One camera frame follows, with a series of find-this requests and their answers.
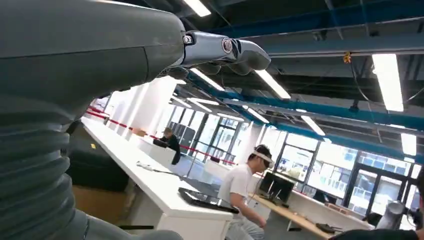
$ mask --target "pillar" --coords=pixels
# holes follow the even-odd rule
[[[236,164],[246,163],[253,149],[259,144],[264,134],[265,125],[258,125],[253,122],[247,128],[241,146],[235,153],[234,162]]]
[[[154,135],[176,86],[175,79],[169,76],[136,86],[132,96],[118,107],[117,115],[114,114],[112,119]],[[115,131],[126,139],[131,136],[128,128],[117,126]]]

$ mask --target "floor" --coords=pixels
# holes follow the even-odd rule
[[[179,162],[170,168],[170,170],[178,175],[186,176],[189,173],[190,166],[193,163],[193,158],[190,156],[181,156]],[[212,178],[212,183],[221,185],[222,180],[218,177],[211,175],[210,173],[204,171],[204,164],[197,160],[194,161],[194,164],[188,174],[189,178],[196,179],[200,182],[206,182],[207,179]]]

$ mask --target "glass wall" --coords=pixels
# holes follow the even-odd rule
[[[307,184],[343,198],[358,151],[321,142]]]
[[[318,140],[289,133],[276,171],[305,181]]]

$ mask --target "white table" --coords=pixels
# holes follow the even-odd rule
[[[195,188],[177,176],[137,166],[136,162],[140,161],[153,169],[169,172],[105,125],[85,117],[81,120],[87,132],[143,191],[138,208],[132,212],[132,225],[153,225],[157,230],[172,230],[184,240],[225,238],[233,214],[187,204],[178,188],[196,191]]]
[[[129,142],[135,144],[141,151],[149,155],[156,162],[166,168],[170,168],[176,152],[169,147],[160,147],[153,144],[153,138],[150,136],[138,136],[132,134]]]

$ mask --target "ceiling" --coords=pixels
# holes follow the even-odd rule
[[[424,164],[424,92],[420,92],[424,88],[423,1],[201,1],[212,14],[200,17],[183,0],[123,2],[172,12],[186,30],[258,44],[272,58],[267,71],[291,99],[278,98],[255,73],[239,76],[225,68],[217,75],[209,75],[225,92],[190,74],[187,85],[177,87],[180,98],[215,100],[220,106],[211,106],[214,113],[230,113],[260,123],[240,103],[231,101],[238,99],[251,104],[279,129],[322,140],[300,114],[293,112],[304,109],[316,114],[312,119],[333,143],[398,159],[404,156],[401,135],[386,125],[405,126],[417,130],[415,161]],[[345,52],[351,52],[351,64],[344,63]],[[372,71],[372,53],[397,54],[404,112],[385,109],[377,76]],[[334,118],[349,121],[340,123]],[[361,126],[358,121],[371,125]]]

